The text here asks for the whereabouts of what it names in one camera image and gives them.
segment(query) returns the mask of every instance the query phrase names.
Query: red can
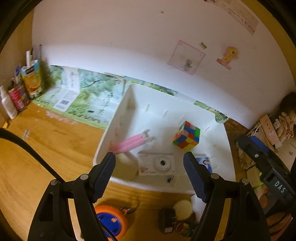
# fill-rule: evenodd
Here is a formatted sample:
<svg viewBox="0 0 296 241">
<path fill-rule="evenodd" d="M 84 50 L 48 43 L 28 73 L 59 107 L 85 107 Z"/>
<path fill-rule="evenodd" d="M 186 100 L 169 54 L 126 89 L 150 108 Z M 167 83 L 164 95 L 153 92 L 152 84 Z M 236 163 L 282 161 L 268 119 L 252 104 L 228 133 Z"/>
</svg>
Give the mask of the red can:
<svg viewBox="0 0 296 241">
<path fill-rule="evenodd" d="M 11 86 L 8 88 L 8 93 L 9 93 L 15 107 L 17 108 L 17 110 L 22 111 L 26 105 L 24 104 L 24 102 L 22 100 L 22 96 L 13 81 L 12 81 Z"/>
</svg>

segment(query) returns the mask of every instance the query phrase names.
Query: barcode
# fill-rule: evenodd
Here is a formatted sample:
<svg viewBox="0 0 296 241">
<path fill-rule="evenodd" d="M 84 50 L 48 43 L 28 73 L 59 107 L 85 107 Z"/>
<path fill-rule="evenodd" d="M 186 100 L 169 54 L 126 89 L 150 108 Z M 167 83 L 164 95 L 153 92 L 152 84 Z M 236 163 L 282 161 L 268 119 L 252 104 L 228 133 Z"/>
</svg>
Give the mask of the barcode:
<svg viewBox="0 0 296 241">
<path fill-rule="evenodd" d="M 60 103 L 61 103 L 61 104 L 64 104 L 64 105 L 67 105 L 67 104 L 69 103 L 69 101 L 67 101 L 67 100 L 61 100 Z"/>
<path fill-rule="evenodd" d="M 61 109 L 61 110 L 64 110 L 65 109 L 65 106 L 62 106 L 62 105 L 57 105 L 57 107 L 59 108 L 59 109 Z"/>
<path fill-rule="evenodd" d="M 24 103 L 22 102 L 22 100 L 19 100 L 17 103 L 19 104 L 19 106 L 20 106 L 21 109 L 25 107 L 24 106 Z"/>
</svg>

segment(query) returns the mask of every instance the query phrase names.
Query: pony figurine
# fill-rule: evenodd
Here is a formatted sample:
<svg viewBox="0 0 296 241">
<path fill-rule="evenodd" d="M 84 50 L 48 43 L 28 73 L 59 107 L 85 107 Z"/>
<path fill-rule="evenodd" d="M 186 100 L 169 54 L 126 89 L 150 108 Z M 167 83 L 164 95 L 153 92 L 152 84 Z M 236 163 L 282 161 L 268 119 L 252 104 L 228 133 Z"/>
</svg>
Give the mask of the pony figurine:
<svg viewBox="0 0 296 241">
<path fill-rule="evenodd" d="M 237 59 L 238 50 L 235 47 L 228 47 L 226 53 L 223 55 L 222 59 L 217 59 L 217 62 L 223 65 L 226 69 L 231 70 L 231 67 L 228 65 L 232 59 Z"/>
</svg>

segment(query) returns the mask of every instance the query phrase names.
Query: paper notice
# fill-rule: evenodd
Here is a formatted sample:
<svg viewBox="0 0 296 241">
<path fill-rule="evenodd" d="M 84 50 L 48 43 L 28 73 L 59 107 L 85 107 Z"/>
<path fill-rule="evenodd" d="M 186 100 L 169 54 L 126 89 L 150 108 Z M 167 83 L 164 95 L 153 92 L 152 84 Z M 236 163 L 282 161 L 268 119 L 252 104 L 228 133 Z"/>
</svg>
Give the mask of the paper notice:
<svg viewBox="0 0 296 241">
<path fill-rule="evenodd" d="M 53 106 L 55 109 L 65 112 L 79 95 L 79 78 L 76 68 L 64 67 L 65 79 L 61 82 L 61 88 L 66 91 L 62 98 Z"/>
<path fill-rule="evenodd" d="M 258 20 L 238 0 L 216 0 L 215 5 L 226 10 L 236 21 L 238 21 L 250 34 L 254 35 Z"/>
<path fill-rule="evenodd" d="M 179 40 L 168 64 L 189 75 L 194 75 L 204 56 L 205 53 L 202 51 Z"/>
<path fill-rule="evenodd" d="M 79 92 L 78 71 L 76 68 L 65 67 L 67 75 L 66 88 L 71 91 Z"/>
<path fill-rule="evenodd" d="M 54 108 L 65 112 L 68 107 L 72 104 L 72 102 L 79 95 L 79 92 L 68 91 L 59 101 L 54 105 Z"/>
</svg>

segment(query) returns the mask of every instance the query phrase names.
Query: white wall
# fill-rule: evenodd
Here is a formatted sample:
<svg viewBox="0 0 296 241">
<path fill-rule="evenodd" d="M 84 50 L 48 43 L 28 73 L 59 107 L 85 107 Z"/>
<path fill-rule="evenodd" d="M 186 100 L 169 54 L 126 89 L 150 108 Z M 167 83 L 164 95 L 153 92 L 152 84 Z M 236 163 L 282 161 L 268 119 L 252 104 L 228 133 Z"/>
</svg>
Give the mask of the white wall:
<svg viewBox="0 0 296 241">
<path fill-rule="evenodd" d="M 33 44 L 43 45 L 49 64 L 150 81 L 248 128 L 295 90 L 284 55 L 260 20 L 252 36 L 203 0 L 43 0 L 32 31 Z M 206 53 L 193 76 L 167 65 L 179 39 Z M 216 62 L 228 46 L 239 50 L 230 71 Z"/>
</svg>

